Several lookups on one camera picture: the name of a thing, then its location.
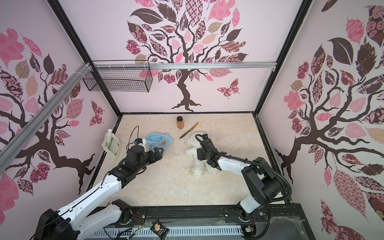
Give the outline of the light blue bear hoodie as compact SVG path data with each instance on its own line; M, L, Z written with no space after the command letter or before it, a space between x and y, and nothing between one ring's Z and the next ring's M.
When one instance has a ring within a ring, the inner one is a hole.
M154 150L154 148L162 148L166 150L170 147L173 141L174 140L169 133L151 133L146 137L146 143L151 151Z

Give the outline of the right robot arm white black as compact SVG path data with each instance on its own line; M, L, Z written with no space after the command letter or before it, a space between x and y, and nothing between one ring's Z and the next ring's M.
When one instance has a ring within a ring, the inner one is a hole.
M195 139L201 145L197 149L200 161L206 161L213 169L228 171L244 178L250 193L238 203L241 213L249 215L260 207L290 199L291 185L264 158L250 161L219 152L207 134L197 134Z

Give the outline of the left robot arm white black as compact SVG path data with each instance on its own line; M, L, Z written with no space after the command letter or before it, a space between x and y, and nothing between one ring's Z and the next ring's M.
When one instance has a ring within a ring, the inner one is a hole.
M126 225L133 219L131 206L115 200L98 212L94 210L122 190L148 165L163 158L163 148L147 151L141 145L127 150L126 157L103 180L82 196L54 211L45 211L38 222L33 240L84 240L98 230L114 223Z

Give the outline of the white teddy bear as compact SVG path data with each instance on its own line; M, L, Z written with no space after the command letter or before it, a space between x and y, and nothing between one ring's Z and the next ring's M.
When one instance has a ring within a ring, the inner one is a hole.
M204 172L215 175L220 172L220 170L212 168L207 161L200 161L198 159L197 150L201 147L200 142L196 139L196 135L203 135L202 132L193 133L187 140L187 143L191 146L186 149L185 153L188 156L193 156L194 163L191 167L191 174L193 176L201 176Z

